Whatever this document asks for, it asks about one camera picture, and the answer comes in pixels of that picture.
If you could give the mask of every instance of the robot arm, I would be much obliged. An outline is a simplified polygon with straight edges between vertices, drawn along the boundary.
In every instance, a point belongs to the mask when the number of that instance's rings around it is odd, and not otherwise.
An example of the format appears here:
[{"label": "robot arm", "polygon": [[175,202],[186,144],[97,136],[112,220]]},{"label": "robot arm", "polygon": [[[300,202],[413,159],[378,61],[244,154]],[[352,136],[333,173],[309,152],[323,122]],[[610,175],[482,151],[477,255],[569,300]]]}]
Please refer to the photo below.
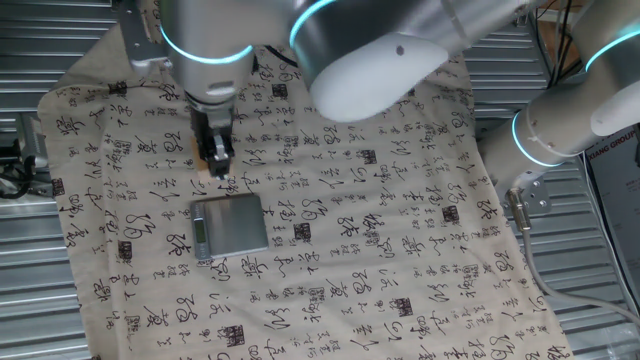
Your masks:
[{"label": "robot arm", "polygon": [[[185,89],[200,157],[220,178],[233,157],[234,98],[250,73],[252,45],[290,46],[318,112],[357,121],[542,1],[161,0],[166,57],[140,40],[133,0],[119,14],[134,69],[144,75],[151,62],[165,61]],[[358,98],[347,103],[345,94]]]},{"label": "robot arm", "polygon": [[478,144],[500,196],[640,121],[640,3],[596,0],[578,16],[585,80],[546,91]]}]

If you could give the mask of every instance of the wrinkled cloth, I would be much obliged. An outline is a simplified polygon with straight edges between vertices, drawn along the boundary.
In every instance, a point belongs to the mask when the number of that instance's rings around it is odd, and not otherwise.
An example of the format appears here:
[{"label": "wrinkled cloth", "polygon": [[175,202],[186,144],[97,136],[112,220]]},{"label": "wrinkled cloth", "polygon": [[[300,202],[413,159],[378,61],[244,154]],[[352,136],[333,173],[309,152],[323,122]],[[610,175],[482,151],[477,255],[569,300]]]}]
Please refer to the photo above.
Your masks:
[{"label": "wrinkled cloth", "polygon": [[[572,357],[480,159],[461,57],[337,124],[256,52],[223,182],[195,170],[183,90],[135,76],[118,27],[40,103],[95,358]],[[269,250],[197,261],[190,203],[247,193]]]}]

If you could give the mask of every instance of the metal grate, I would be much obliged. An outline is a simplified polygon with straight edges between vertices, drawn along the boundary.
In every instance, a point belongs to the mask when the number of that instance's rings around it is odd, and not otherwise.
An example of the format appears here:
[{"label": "metal grate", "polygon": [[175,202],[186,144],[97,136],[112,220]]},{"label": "metal grate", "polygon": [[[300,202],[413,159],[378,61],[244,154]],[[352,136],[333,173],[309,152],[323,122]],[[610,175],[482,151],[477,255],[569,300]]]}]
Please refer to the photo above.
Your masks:
[{"label": "metal grate", "polygon": [[[0,144],[18,112],[40,97],[115,22],[109,0],[0,0]],[[465,52],[477,130],[511,120],[546,88],[549,71],[529,27],[507,26]],[[549,173],[553,212],[533,219],[543,277],[558,289],[623,303],[579,164]],[[25,197],[0,202],[0,359],[89,359],[57,207]],[[640,349],[632,327],[601,309],[550,299],[581,360]]]}]

